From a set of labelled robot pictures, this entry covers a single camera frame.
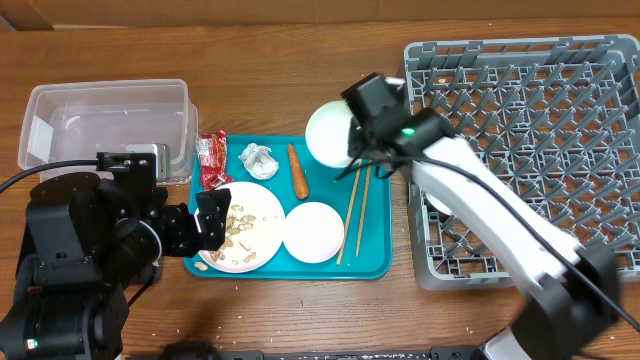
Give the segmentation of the wooden chopstick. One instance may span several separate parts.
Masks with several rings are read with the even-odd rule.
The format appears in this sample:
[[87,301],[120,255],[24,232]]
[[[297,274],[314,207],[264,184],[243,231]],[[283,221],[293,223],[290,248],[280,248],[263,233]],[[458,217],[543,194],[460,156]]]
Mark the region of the wooden chopstick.
[[338,265],[338,266],[340,266],[341,263],[342,263],[342,258],[343,258],[343,254],[344,254],[344,248],[345,248],[347,237],[348,237],[348,231],[349,231],[351,217],[352,217],[352,213],[353,213],[354,202],[355,202],[355,198],[356,198],[356,194],[357,194],[358,186],[359,186],[359,178],[360,178],[360,172],[361,172],[359,166],[361,165],[361,163],[362,163],[362,160],[358,160],[358,162],[356,163],[357,169],[356,169],[356,172],[355,172],[355,177],[354,177],[354,182],[353,182],[353,186],[352,186],[350,202],[349,202],[348,211],[347,211],[346,220],[345,220],[344,237],[343,237],[343,241],[341,243],[341,247],[339,249],[338,257],[337,257],[337,260],[336,260],[336,265]]
[[367,208],[367,202],[368,202],[370,179],[371,179],[371,162],[368,162],[367,168],[366,168],[365,185],[364,185],[364,191],[363,191],[361,214],[360,214],[359,228],[358,228],[358,234],[357,234],[356,253],[355,253],[356,257],[359,257],[360,249],[361,249],[361,241],[362,241],[364,222],[365,222],[366,211],[367,211],[366,208]]

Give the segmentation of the white bowl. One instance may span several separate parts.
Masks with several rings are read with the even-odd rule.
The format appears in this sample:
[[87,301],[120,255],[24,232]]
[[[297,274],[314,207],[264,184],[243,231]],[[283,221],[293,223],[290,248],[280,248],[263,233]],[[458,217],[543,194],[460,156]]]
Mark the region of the white bowl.
[[344,168],[352,161],[348,155],[352,116],[343,100],[328,102],[311,115],[305,141],[316,161],[331,168]]

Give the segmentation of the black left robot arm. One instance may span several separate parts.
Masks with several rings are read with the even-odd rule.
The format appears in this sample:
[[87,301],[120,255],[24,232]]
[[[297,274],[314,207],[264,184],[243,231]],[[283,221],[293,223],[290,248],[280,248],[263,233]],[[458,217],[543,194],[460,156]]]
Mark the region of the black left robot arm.
[[34,188],[14,303],[1,322],[8,359],[114,359],[132,304],[124,291],[163,256],[224,242],[227,189],[169,205],[153,175],[70,173]]

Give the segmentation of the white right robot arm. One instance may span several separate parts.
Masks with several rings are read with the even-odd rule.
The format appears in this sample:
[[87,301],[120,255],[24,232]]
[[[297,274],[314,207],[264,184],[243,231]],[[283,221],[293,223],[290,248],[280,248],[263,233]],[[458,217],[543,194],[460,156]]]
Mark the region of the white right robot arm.
[[402,85],[372,73],[341,94],[352,113],[348,154],[399,171],[447,207],[498,257],[527,304],[476,359],[571,359],[627,314],[615,254],[532,210],[436,111],[412,113]]

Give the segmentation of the grey dishwasher rack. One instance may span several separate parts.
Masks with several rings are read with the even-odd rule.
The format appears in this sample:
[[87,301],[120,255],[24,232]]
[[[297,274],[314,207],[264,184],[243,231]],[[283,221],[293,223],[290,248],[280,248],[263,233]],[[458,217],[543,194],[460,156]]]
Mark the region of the grey dishwasher rack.
[[639,278],[639,43],[629,35],[414,42],[408,105],[446,116],[533,210]]

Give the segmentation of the peanut on tray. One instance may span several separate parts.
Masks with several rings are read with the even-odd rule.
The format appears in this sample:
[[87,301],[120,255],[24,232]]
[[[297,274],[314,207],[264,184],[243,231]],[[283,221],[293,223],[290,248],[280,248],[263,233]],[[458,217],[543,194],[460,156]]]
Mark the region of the peanut on tray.
[[195,262],[194,266],[200,270],[200,271],[207,271],[208,270],[208,266],[202,262]]

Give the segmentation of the large white plate with peanuts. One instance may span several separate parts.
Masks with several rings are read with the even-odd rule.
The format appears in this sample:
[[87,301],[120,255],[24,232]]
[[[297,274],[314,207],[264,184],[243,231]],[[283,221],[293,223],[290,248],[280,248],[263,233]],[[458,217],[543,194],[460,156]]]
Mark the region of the large white plate with peanuts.
[[277,197],[259,184],[238,181],[222,188],[231,192],[225,242],[218,250],[200,251],[200,260],[195,262],[231,274],[256,270],[282,245],[284,209]]

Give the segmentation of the red snack wrapper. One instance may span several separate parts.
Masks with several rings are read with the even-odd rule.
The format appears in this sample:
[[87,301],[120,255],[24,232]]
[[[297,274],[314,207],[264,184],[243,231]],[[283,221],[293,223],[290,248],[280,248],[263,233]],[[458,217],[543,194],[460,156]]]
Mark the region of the red snack wrapper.
[[201,135],[196,143],[200,165],[200,183],[205,191],[233,182],[226,172],[227,136],[222,130]]

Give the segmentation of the crumpled white tissue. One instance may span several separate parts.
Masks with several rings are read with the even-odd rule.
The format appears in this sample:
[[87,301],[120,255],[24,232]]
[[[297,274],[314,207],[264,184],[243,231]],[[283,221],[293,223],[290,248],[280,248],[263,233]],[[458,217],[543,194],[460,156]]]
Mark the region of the crumpled white tissue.
[[279,163],[270,153],[271,149],[269,147],[250,143],[238,158],[253,178],[257,180],[269,180],[274,177],[279,170]]

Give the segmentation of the teal plastic tray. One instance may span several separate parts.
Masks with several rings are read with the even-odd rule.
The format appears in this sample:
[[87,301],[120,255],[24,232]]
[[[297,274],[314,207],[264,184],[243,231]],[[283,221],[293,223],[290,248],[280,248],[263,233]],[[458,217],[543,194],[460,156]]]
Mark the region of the teal plastic tray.
[[367,195],[365,217],[361,218],[362,200],[350,200],[354,176],[349,175],[336,182],[334,178],[340,171],[317,162],[310,154],[302,136],[229,135],[226,173],[233,180],[254,180],[238,159],[250,143],[270,148],[271,156],[279,162],[277,174],[260,184],[278,198],[285,212],[291,211],[301,203],[293,190],[288,159],[288,146],[293,145],[310,187],[309,199],[331,206],[341,217],[350,215],[351,218],[340,264],[336,263],[336,258],[319,264],[305,264],[281,247],[265,265],[250,272],[237,274],[237,279],[373,280],[386,274],[393,257],[391,184],[388,178],[366,178],[366,173],[361,173],[357,194]]

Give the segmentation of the orange carrot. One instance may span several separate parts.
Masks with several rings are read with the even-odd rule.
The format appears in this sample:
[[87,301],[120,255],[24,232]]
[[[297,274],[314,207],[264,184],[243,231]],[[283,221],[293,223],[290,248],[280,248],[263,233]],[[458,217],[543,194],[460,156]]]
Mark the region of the orange carrot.
[[294,192],[299,200],[306,200],[310,194],[309,187],[295,147],[291,143],[288,144],[288,156]]

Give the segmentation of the white paper cup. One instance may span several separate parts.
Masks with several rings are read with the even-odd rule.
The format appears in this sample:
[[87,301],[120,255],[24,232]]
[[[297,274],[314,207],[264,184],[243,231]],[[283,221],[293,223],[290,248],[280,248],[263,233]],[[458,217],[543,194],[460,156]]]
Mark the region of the white paper cup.
[[436,197],[434,197],[433,195],[426,193],[426,200],[428,201],[428,203],[434,207],[437,211],[439,211],[440,213],[446,215],[446,216],[451,216],[452,215],[452,211],[444,204],[442,203],[440,200],[438,200]]

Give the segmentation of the clear plastic bin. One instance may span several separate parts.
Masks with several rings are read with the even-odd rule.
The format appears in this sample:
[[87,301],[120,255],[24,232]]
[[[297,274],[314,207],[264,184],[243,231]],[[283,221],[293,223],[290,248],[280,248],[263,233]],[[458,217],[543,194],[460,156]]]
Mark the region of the clear plastic bin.
[[27,170],[159,144],[169,149],[165,182],[187,184],[197,133],[197,108],[181,79],[40,85],[25,110],[17,164]]

